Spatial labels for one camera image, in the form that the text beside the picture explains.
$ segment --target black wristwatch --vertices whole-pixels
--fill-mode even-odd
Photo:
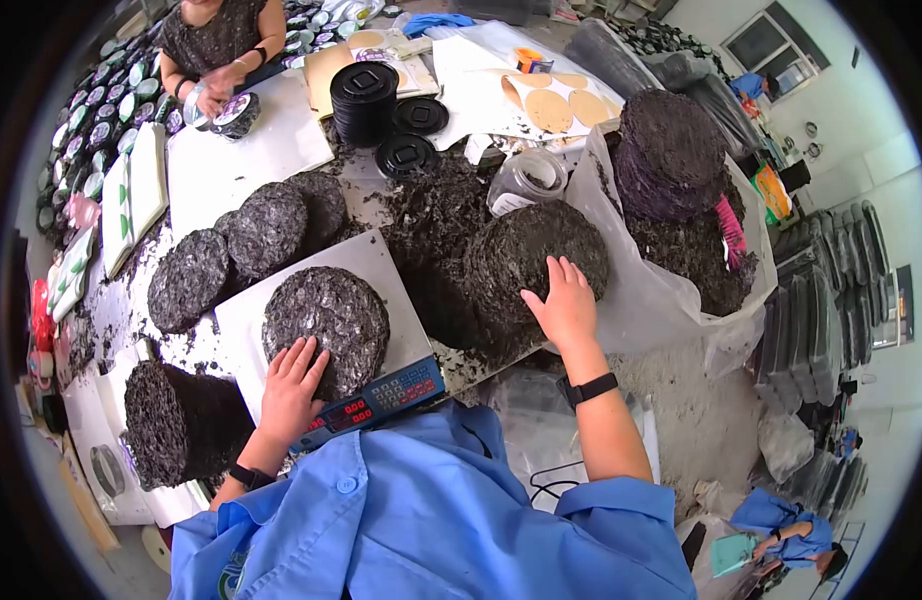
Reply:
[[[248,492],[277,481],[275,477],[256,468],[244,468],[237,463],[230,468],[230,476],[243,483],[244,489]]]
[[[567,403],[571,405],[571,410],[573,411],[577,411],[577,406],[581,402],[589,401],[616,387],[617,377],[615,377],[612,372],[601,375],[599,378],[588,381],[583,385],[572,386],[567,380],[567,375],[558,379],[558,389],[561,390],[561,393],[567,399]]]

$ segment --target dried seaweed cake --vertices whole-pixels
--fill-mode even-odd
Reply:
[[[684,221],[713,209],[725,185],[725,141],[693,100],[639,91],[624,105],[621,143],[611,157],[625,212]]]
[[[262,279],[300,258],[307,206],[294,186],[265,183],[238,210],[221,215],[214,227],[227,238],[238,272]]]
[[[124,404],[125,441],[148,492],[228,469],[254,429],[236,383],[172,365],[138,364]]]
[[[464,256],[465,288],[478,314],[491,323],[528,323],[520,297],[529,289],[547,298],[547,257],[567,257],[584,273],[599,300],[608,285],[608,249],[579,210],[555,200],[519,208],[479,229]]]
[[[294,186],[307,205],[304,254],[319,253],[330,245],[347,222],[341,182],[334,175],[317,172],[292,174],[284,182]]]
[[[189,330],[220,299],[229,258],[224,236],[198,229],[157,263],[148,288],[151,320],[163,333]]]
[[[371,285],[346,269],[311,267],[290,275],[264,311],[268,360],[299,337],[316,336],[330,360],[315,398],[339,401],[374,379],[391,338],[388,311]]]

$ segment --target worker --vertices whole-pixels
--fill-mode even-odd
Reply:
[[[279,0],[181,0],[164,18],[161,82],[180,102],[203,80],[198,108],[214,118],[231,90],[252,86],[283,67],[269,61],[284,48],[287,23]]]
[[[768,92],[769,99],[774,100],[780,92],[778,80],[770,75],[760,76],[756,73],[745,73],[731,80],[731,90],[742,103],[760,98],[761,94]]]
[[[709,514],[730,517],[736,529],[765,536],[754,551],[754,561],[764,558],[763,565],[755,571],[758,575],[785,565],[790,569],[814,568],[821,580],[827,581],[848,563],[844,548],[833,540],[827,519],[803,510],[800,504],[790,504],[760,487],[743,497],[723,491],[716,481],[698,482],[694,495]]]
[[[594,294],[566,258],[546,260],[546,300],[520,294],[563,355],[589,483],[553,514],[532,509],[497,415],[453,400],[333,438],[274,482],[323,407],[328,352],[308,367],[317,340],[299,339],[271,362],[260,423],[210,510],[175,525],[171,597],[696,598],[674,493],[652,483],[594,337]]]
[[[857,429],[845,427],[844,433],[841,434],[841,440],[834,448],[834,458],[838,459],[838,461],[851,458],[853,451],[860,450],[863,443],[864,438],[857,433]]]

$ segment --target blue glove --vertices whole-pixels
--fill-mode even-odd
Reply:
[[[447,27],[470,27],[474,24],[474,19],[463,14],[452,14],[450,12],[431,12],[429,14],[415,14],[404,26],[402,31],[408,38],[416,38],[424,33],[428,27],[437,27],[445,25]]]

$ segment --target coat button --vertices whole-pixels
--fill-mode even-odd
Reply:
[[[350,494],[357,490],[357,480],[353,477],[345,477],[338,482],[338,492],[341,494]]]

